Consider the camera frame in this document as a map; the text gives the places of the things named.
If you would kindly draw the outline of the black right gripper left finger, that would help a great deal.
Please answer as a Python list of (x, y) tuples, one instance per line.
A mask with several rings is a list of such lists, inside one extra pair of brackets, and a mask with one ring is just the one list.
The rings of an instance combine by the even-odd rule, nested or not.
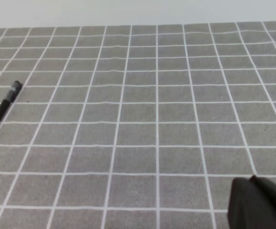
[(232, 181), (228, 207), (231, 229), (271, 229), (274, 212), (264, 194), (246, 178)]

